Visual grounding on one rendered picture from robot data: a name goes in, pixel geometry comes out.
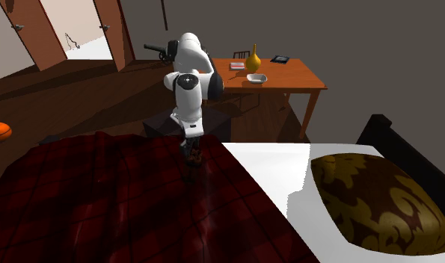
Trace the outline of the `brown gold patterned pillow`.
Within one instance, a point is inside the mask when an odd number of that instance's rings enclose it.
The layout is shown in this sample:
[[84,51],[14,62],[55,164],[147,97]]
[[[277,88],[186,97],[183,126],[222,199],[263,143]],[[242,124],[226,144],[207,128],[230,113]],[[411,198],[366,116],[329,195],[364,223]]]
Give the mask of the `brown gold patterned pillow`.
[[351,244],[380,253],[445,253],[445,216],[407,173],[386,158],[339,153],[311,161],[331,219]]

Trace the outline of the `orange wooden table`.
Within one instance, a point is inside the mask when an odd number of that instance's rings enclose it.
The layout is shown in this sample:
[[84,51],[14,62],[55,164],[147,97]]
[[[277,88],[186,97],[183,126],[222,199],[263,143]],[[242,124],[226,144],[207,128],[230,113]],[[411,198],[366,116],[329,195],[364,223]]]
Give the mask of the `orange wooden table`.
[[272,63],[269,59],[262,59],[257,73],[264,74],[267,81],[262,84],[249,82],[247,70],[230,70],[231,62],[243,62],[242,59],[213,58],[214,68],[222,77],[225,93],[282,93],[286,94],[285,107],[289,105],[291,94],[309,94],[307,108],[301,124],[299,137],[306,135],[307,126],[319,98],[319,94],[328,87],[298,58],[290,58],[286,64]]

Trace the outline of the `yellow vase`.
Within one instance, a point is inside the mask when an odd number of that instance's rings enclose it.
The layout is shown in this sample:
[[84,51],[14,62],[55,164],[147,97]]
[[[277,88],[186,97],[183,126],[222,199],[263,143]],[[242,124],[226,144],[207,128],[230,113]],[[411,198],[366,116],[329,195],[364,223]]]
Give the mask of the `yellow vase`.
[[260,65],[261,65],[261,60],[257,56],[257,45],[254,44],[251,55],[245,61],[245,68],[249,72],[256,72],[260,68]]

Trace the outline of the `bed with black headboard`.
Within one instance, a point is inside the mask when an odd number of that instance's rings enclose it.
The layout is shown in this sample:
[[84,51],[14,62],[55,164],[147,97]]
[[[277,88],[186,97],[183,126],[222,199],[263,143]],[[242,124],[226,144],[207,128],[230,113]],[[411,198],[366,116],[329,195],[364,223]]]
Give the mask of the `bed with black headboard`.
[[[331,219],[310,167],[313,159],[324,155],[359,153],[386,158],[407,173],[437,204],[436,195],[426,190],[415,175],[405,171],[383,149],[335,143],[222,144],[267,194],[319,263],[445,263],[445,253],[404,256],[351,244]],[[445,216],[443,207],[437,205]]]

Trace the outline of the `small brown object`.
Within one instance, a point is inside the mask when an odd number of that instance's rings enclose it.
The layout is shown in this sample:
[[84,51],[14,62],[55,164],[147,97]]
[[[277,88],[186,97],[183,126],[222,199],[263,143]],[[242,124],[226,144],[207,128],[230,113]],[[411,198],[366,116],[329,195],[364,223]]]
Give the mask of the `small brown object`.
[[203,156],[199,149],[192,149],[190,155],[187,157],[187,163],[190,166],[199,167],[202,164]]

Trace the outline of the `red plaid blanket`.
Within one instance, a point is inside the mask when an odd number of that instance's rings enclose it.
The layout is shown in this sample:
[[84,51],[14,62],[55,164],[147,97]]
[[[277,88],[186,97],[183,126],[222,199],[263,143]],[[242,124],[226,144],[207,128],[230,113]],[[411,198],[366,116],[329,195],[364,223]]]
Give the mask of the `red plaid blanket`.
[[69,137],[0,178],[0,263],[319,263],[229,150],[178,137]]

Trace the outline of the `brown wooden door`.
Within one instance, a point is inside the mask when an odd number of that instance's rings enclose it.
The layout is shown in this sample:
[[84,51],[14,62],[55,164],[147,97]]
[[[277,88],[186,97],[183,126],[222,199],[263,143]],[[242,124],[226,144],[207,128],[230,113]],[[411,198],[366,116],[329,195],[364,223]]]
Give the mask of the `brown wooden door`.
[[67,59],[40,0],[0,0],[0,6],[39,71]]
[[117,70],[134,61],[135,55],[120,0],[93,0],[111,56]]

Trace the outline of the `black toy cannon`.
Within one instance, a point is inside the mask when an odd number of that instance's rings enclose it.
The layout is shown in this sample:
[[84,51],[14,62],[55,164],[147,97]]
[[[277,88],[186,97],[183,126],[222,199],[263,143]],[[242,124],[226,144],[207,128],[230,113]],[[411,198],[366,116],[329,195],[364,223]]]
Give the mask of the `black toy cannon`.
[[144,44],[144,48],[158,52],[159,60],[164,65],[172,64],[174,62],[175,51],[171,43],[168,43],[167,47]]

